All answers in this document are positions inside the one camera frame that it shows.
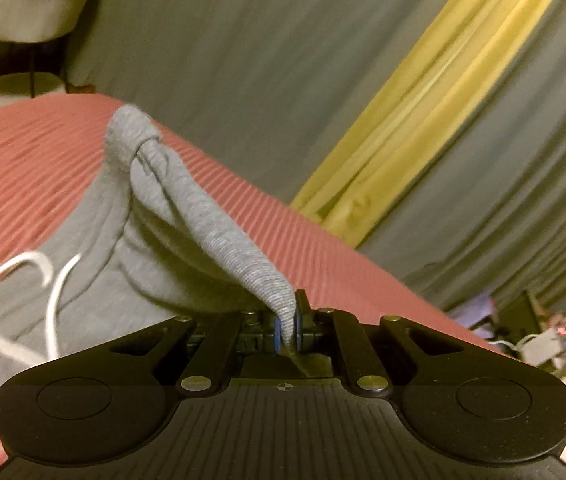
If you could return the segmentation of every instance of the metal screw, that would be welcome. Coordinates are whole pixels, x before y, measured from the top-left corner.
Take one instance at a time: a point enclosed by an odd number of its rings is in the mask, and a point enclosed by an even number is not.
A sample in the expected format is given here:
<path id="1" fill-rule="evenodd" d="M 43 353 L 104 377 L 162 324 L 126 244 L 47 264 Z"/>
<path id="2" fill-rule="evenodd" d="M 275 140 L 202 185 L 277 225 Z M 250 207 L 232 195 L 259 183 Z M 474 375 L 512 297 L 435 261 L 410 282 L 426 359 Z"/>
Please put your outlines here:
<path id="1" fill-rule="evenodd" d="M 181 381 L 181 387 L 189 392 L 203 392 L 212 386 L 212 380 L 202 375 L 192 375 Z"/>
<path id="2" fill-rule="evenodd" d="M 368 392 L 380 392 L 381 390 L 386 389 L 389 383 L 384 377 L 378 375 L 366 375 L 361 377 L 357 381 L 357 384 L 359 385 L 359 388 L 363 388 Z"/>

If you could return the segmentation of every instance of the curtain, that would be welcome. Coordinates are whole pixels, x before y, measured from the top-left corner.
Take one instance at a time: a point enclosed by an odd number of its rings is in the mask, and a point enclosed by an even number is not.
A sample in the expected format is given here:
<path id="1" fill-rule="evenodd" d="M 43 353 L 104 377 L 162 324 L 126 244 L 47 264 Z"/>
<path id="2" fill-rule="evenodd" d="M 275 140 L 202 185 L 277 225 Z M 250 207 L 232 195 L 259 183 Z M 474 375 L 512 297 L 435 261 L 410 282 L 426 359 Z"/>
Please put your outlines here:
<path id="1" fill-rule="evenodd" d="M 357 247 L 487 95 L 551 1 L 448 1 L 292 208 Z"/>
<path id="2" fill-rule="evenodd" d="M 443 309 L 566 294 L 566 0 L 360 250 Z"/>
<path id="3" fill-rule="evenodd" d="M 95 0 L 73 84 L 289 203 L 447 0 Z"/>

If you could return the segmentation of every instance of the gray fabric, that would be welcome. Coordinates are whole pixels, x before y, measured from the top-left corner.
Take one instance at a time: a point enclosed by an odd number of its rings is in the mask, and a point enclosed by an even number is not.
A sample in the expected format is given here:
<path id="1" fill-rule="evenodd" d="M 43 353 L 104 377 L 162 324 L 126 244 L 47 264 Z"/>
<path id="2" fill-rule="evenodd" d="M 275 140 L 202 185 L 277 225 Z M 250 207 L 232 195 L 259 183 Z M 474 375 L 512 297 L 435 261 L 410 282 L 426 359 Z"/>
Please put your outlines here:
<path id="1" fill-rule="evenodd" d="M 447 0 L 93 0 L 69 76 L 289 203 Z"/>
<path id="2" fill-rule="evenodd" d="M 566 293 L 566 0 L 360 250 L 441 308 Z"/>
<path id="3" fill-rule="evenodd" d="M 138 108 L 114 114 L 103 168 L 40 247 L 60 269 L 79 253 L 58 309 L 61 355 L 172 317 L 177 310 L 265 308 L 289 343 L 295 296 L 287 279 L 189 175 Z M 24 266 L 0 282 L 0 334 L 46 354 L 49 288 Z M 0 385 L 25 367 L 0 355 Z"/>

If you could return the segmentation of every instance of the bed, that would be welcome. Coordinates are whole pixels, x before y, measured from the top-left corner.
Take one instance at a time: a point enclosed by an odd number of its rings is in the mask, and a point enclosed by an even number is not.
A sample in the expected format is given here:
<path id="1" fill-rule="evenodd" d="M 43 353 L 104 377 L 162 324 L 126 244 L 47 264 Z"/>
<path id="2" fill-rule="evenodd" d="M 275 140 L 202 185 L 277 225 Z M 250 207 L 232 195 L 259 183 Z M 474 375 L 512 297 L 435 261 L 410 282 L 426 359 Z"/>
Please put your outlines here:
<path id="1" fill-rule="evenodd" d="M 100 168 L 105 127 L 121 102 L 49 94 L 0 108 L 0 264 L 46 240 Z M 331 306 L 377 324 L 403 316 L 484 348 L 474 333 L 389 273 L 160 126 L 195 180 L 252 238 L 313 308 Z M 6 456 L 0 446 L 0 464 Z"/>

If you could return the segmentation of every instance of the yellow curtain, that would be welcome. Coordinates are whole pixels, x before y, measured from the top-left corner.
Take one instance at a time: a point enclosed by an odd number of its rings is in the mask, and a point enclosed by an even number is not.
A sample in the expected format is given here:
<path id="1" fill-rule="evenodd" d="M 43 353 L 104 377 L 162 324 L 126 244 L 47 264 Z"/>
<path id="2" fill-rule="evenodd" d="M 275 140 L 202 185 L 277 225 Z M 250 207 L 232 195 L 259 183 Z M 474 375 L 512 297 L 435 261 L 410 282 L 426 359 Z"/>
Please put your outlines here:
<path id="1" fill-rule="evenodd" d="M 551 1 L 449 0 L 292 208 L 358 246 L 476 109 Z"/>

